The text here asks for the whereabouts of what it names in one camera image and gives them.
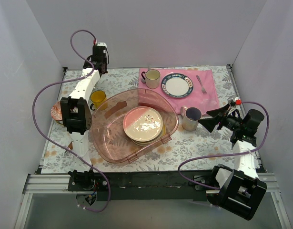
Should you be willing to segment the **pink cream floral plate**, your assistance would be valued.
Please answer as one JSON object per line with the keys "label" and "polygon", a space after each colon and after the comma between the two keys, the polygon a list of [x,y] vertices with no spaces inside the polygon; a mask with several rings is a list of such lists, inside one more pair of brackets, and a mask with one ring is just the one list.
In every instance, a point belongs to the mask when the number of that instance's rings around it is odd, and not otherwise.
{"label": "pink cream floral plate", "polygon": [[147,106],[138,106],[125,115],[123,129],[132,140],[148,142],[161,133],[163,119],[157,110]]}

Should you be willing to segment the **pink transparent plastic bin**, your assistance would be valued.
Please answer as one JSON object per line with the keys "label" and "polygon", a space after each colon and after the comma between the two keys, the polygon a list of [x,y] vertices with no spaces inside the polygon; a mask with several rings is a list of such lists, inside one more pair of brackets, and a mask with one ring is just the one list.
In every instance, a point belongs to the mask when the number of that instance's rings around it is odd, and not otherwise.
{"label": "pink transparent plastic bin", "polygon": [[[146,146],[134,143],[123,129],[125,115],[138,106],[158,111],[165,126],[165,134]],[[90,139],[104,160],[126,165],[169,142],[178,125],[175,110],[161,95],[150,89],[131,89],[109,98],[93,112]]]}

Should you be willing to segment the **cream yellow floral plate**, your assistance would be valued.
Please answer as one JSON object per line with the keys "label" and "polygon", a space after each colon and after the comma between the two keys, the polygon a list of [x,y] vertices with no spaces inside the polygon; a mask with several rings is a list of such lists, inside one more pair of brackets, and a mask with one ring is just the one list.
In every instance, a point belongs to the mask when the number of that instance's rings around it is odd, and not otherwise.
{"label": "cream yellow floral plate", "polygon": [[162,130],[160,132],[160,134],[155,137],[154,139],[150,140],[150,141],[146,141],[146,142],[141,142],[141,141],[136,141],[132,139],[132,142],[134,142],[135,144],[139,145],[139,146],[148,146],[149,144],[156,142],[157,140],[159,140],[161,137],[163,137],[166,134],[166,126],[163,125]]}

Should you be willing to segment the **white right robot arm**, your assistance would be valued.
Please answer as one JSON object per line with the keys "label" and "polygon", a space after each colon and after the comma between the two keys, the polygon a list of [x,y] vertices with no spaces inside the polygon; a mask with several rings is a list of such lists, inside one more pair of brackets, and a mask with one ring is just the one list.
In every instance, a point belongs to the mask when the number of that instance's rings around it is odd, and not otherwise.
{"label": "white right robot arm", "polygon": [[255,109],[240,117],[241,100],[236,99],[226,106],[207,112],[209,118],[198,122],[209,132],[223,127],[231,130],[234,168],[222,164],[212,169],[209,178],[214,191],[206,191],[208,201],[245,220],[251,220],[267,190],[265,182],[257,175],[254,151],[257,148],[255,137],[264,115]]}

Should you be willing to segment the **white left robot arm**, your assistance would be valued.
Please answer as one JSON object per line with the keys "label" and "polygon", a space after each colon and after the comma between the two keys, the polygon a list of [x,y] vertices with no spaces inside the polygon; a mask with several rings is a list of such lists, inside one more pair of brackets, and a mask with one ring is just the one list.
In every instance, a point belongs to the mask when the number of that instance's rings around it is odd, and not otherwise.
{"label": "white left robot arm", "polygon": [[62,122],[71,137],[72,149],[78,159],[90,163],[88,134],[92,124],[91,110],[88,106],[89,97],[94,86],[102,74],[107,73],[107,45],[103,42],[93,45],[92,55],[84,63],[82,76],[87,78],[79,80],[68,97],[61,98]]}

